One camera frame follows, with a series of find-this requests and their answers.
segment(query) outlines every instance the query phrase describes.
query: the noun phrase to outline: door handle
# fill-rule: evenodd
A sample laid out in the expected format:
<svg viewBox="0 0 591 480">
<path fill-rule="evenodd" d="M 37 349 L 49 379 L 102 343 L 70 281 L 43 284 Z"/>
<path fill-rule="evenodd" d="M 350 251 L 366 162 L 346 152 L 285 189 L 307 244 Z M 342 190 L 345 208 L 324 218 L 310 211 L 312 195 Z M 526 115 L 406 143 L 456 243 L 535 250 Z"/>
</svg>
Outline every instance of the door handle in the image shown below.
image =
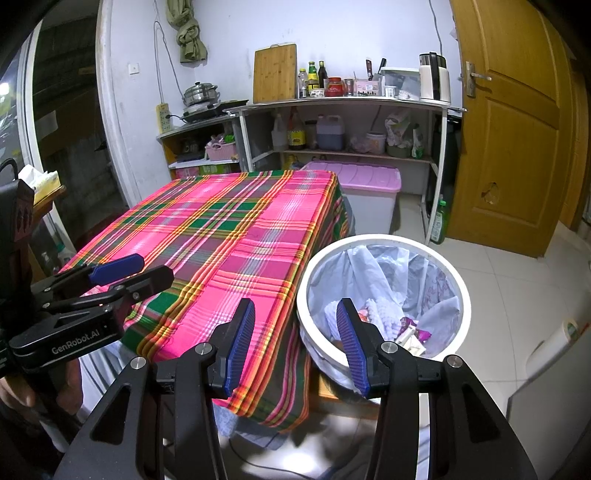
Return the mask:
<svg viewBox="0 0 591 480">
<path fill-rule="evenodd" d="M 466 95 L 468 97 L 476 96 L 476 82 L 475 79 L 492 81 L 492 77 L 488 75 L 482 75 L 475 72 L 474 64 L 471 61 L 466 62 Z"/>
</svg>

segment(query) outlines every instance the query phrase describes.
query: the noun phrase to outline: plaid tablecloth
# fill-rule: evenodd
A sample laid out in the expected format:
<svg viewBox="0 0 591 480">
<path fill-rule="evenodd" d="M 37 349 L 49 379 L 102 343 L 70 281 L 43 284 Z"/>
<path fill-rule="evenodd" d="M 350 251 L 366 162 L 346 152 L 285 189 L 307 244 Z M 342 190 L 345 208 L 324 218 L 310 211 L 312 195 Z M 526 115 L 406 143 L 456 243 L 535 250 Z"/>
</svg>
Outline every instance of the plaid tablecloth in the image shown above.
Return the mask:
<svg viewBox="0 0 591 480">
<path fill-rule="evenodd" d="M 221 404 L 289 430 L 308 413 L 310 358 L 294 314 L 298 282 L 310 257 L 347 229 L 333 173 L 192 177 L 121 216 L 70 266 L 139 253 L 147 268 L 173 269 L 172 288 L 136 305 L 125 324 L 123 343 L 153 361 L 209 339 L 241 298 L 251 298 L 256 321 L 246 364 L 239 387 Z"/>
</svg>

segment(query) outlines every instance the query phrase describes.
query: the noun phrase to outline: blue gripper pad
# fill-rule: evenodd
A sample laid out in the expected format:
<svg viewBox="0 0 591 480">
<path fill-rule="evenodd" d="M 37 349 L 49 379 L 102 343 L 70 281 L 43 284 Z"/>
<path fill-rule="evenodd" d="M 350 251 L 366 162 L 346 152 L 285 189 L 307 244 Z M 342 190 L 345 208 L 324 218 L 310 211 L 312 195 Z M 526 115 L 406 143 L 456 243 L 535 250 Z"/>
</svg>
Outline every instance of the blue gripper pad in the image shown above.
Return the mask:
<svg viewBox="0 0 591 480">
<path fill-rule="evenodd" d="M 237 318 L 239 318 L 240 327 L 228 355 L 226 378 L 223 383 L 223 389 L 228 397 L 232 395 L 240 382 L 248 347 L 251 344 L 252 332 L 255 329 L 255 304 L 251 299 L 240 301 L 232 321 L 234 322 Z"/>
<path fill-rule="evenodd" d="M 361 320 L 354 306 L 352 312 L 350 311 L 351 308 L 347 309 L 345 307 L 345 301 L 350 302 L 351 306 L 353 305 L 350 299 L 341 299 L 336 308 L 336 326 L 339 329 L 340 340 L 343 342 L 343 349 L 347 356 L 353 383 L 361 395 L 367 397 L 370 389 L 367 360 L 352 324 L 354 321 L 361 322 Z M 353 315 L 353 313 L 356 318 L 352 319 L 350 315 Z"/>
<path fill-rule="evenodd" d="M 143 269 L 144 257 L 140 254 L 131 254 L 106 264 L 97 265 L 88 278 L 94 285 L 105 286 L 139 273 Z"/>
</svg>

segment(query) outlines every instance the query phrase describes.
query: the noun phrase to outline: paper towel roll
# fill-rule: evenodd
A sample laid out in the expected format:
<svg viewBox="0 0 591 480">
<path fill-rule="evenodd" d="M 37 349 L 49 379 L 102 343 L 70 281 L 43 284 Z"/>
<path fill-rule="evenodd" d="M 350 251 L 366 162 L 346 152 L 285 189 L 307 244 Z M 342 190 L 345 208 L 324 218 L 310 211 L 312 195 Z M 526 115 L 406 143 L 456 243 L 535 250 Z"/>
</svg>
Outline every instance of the paper towel roll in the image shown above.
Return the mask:
<svg viewBox="0 0 591 480">
<path fill-rule="evenodd" d="M 574 320 L 563 321 L 550 337 L 538 345 L 525 362 L 525 373 L 531 379 L 556 360 L 579 335 Z"/>
</svg>

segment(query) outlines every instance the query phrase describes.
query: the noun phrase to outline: pink lid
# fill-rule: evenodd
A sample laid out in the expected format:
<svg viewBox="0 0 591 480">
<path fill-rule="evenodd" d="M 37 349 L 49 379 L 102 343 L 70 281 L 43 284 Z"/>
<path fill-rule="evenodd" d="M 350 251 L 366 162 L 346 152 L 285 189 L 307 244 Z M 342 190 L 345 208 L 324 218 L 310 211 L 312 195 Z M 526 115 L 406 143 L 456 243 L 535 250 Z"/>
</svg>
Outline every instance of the pink lid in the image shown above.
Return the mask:
<svg viewBox="0 0 591 480">
<path fill-rule="evenodd" d="M 398 193 L 402 188 L 402 180 L 397 168 L 324 161 L 312 161 L 304 168 L 306 170 L 327 170 L 336 173 L 339 183 L 344 189 Z"/>
</svg>

